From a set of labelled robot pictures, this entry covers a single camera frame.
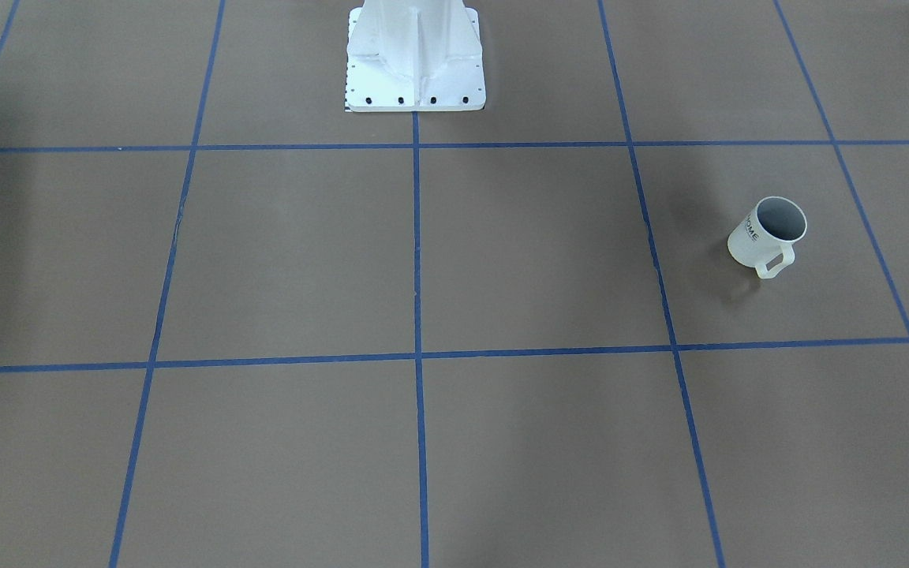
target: mounting plate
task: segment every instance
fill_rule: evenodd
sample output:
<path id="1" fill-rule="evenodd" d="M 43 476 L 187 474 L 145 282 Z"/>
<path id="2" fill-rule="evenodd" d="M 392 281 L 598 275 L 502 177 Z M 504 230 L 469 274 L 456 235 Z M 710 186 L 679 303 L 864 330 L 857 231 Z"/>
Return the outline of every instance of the mounting plate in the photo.
<path id="1" fill-rule="evenodd" d="M 347 112 L 436 112 L 480 110 L 484 107 L 486 82 L 479 40 L 479 13 L 476 10 L 464 8 L 465 21 L 454 21 L 458 16 L 452 16 L 450 28 L 442 34 L 447 39 L 458 37 L 458 26 L 462 26 L 461 40 L 469 44 L 468 50 L 462 51 L 468 51 L 468 54 L 451 54 L 448 57 L 441 54 L 439 58 L 434 55 L 433 64 L 427 60 L 426 51 L 435 54 L 445 37 L 426 36 L 425 29 L 436 28 L 421 23 L 421 12 L 412 10 L 407 14 L 407 21 L 389 22 L 390 25 L 385 26 L 374 18 L 368 18 L 371 14 L 364 10 L 365 7 L 350 11 L 350 46 L 346 62 Z M 361 15 L 368 19 L 361 22 Z M 376 13 L 374 17 L 380 18 L 381 14 Z M 365 43 L 354 46 L 354 29 L 359 24 L 363 24 L 368 31 L 364 33 Z M 385 30 L 394 32 L 398 25 L 404 28 L 401 37 L 382 37 L 387 33 Z M 388 57 L 396 51 L 403 51 L 401 57 Z"/>

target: white mug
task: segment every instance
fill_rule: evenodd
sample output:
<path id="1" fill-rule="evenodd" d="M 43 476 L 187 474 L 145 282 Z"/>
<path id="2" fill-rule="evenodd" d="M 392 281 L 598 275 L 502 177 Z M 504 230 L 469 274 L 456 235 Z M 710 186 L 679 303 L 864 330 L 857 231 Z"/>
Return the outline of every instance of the white mug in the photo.
<path id="1" fill-rule="evenodd" d="M 791 247 L 805 236 L 808 223 L 802 208 L 790 199 L 765 197 L 728 236 L 728 251 L 733 259 L 757 269 L 762 279 L 773 278 L 795 262 Z M 767 268 L 780 256 L 780 262 Z"/>

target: brown floor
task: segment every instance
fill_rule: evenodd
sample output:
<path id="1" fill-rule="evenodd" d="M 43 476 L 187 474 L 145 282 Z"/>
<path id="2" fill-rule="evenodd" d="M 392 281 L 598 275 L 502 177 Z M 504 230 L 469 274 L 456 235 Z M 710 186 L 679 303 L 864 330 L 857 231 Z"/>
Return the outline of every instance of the brown floor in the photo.
<path id="1" fill-rule="evenodd" d="M 909 567 L 909 0 L 357 4 L 0 0 L 0 567 Z"/>

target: printed text on mug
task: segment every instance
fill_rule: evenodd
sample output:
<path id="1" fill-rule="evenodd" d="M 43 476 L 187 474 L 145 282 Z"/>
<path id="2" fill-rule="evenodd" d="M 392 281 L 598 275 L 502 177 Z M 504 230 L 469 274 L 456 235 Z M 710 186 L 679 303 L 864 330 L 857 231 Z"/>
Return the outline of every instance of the printed text on mug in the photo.
<path id="1" fill-rule="evenodd" d="M 753 241 L 760 240 L 760 234 L 757 234 L 757 231 L 753 229 L 753 216 L 746 217 L 746 233 L 750 234 L 750 238 Z"/>

